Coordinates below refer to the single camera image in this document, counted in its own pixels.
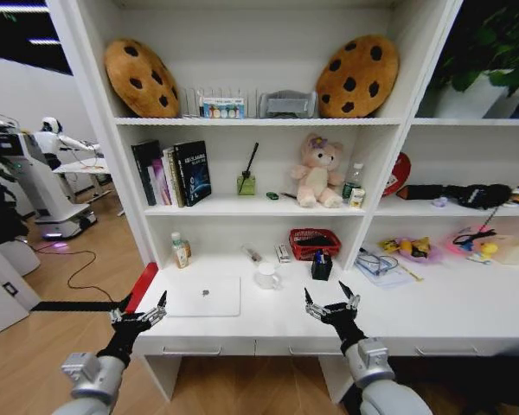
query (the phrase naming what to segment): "red basket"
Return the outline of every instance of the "red basket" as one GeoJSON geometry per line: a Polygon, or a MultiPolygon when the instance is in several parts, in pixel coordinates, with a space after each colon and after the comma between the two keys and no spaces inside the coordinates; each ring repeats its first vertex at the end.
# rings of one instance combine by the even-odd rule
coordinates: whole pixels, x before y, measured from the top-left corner
{"type": "Polygon", "coordinates": [[[336,237],[336,235],[328,231],[326,229],[292,229],[291,236],[288,238],[291,243],[292,252],[294,253],[294,257],[298,261],[312,261],[313,255],[319,249],[323,250],[325,255],[330,255],[334,257],[340,251],[340,240],[336,237]],[[298,242],[300,240],[315,238],[316,236],[324,236],[327,238],[331,245],[330,246],[300,246],[298,242]]]}

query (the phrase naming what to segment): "white robot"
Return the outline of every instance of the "white robot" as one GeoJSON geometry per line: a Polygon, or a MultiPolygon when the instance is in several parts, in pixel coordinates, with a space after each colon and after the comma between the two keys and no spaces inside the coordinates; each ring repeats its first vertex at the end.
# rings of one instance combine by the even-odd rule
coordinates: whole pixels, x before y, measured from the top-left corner
{"type": "Polygon", "coordinates": [[[47,240],[69,239],[94,224],[96,216],[90,205],[69,201],[50,170],[49,166],[55,162],[48,160],[54,157],[57,160],[56,154],[62,144],[92,151],[98,151],[99,147],[63,136],[55,118],[45,118],[42,122],[43,131],[33,135],[21,132],[15,120],[1,117],[0,156],[10,161],[11,174],[33,205],[37,215],[35,224],[41,236],[47,240]]]}
{"type": "MultiPolygon", "coordinates": [[[[412,389],[394,382],[388,365],[388,349],[374,338],[366,338],[356,326],[359,296],[340,283],[348,298],[346,303],[325,306],[314,304],[305,290],[305,310],[311,316],[330,324],[341,339],[342,350],[356,385],[363,390],[362,415],[433,415],[425,401],[412,389]]],[[[138,335],[159,322],[167,313],[167,293],[157,307],[147,313],[124,314],[128,296],[111,312],[113,338],[104,350],[71,354],[61,370],[74,383],[74,400],[58,408],[53,415],[108,415],[118,398],[122,375],[131,361],[132,346],[138,335]]]]}

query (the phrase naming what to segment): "ceiling light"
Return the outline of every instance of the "ceiling light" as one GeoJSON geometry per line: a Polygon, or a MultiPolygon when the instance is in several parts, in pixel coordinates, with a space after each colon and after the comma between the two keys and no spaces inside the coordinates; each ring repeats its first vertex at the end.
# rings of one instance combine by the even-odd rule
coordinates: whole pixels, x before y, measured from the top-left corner
{"type": "Polygon", "coordinates": [[[33,45],[60,45],[57,39],[28,39],[33,45]]]}
{"type": "Polygon", "coordinates": [[[0,13],[48,13],[48,7],[30,4],[0,4],[0,13]]]}

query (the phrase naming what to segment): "white laptop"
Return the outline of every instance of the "white laptop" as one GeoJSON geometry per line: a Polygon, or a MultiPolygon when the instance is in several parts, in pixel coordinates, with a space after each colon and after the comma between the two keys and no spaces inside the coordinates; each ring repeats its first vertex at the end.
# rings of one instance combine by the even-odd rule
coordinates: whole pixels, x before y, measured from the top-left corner
{"type": "Polygon", "coordinates": [[[165,279],[167,317],[240,315],[240,277],[171,275],[165,279]]]}

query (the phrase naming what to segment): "cookie pillow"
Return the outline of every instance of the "cookie pillow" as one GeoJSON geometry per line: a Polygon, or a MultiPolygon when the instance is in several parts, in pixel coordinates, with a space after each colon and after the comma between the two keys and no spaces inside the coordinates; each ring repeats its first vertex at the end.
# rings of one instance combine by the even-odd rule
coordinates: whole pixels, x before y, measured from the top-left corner
{"type": "Polygon", "coordinates": [[[174,118],[179,113],[175,80],[146,45],[117,39],[106,49],[107,76],[116,94],[140,117],[174,118]]]}
{"type": "Polygon", "coordinates": [[[327,118],[365,117],[386,100],[398,74],[394,44],[378,35],[349,41],[330,58],[319,80],[319,112],[327,118]]]}

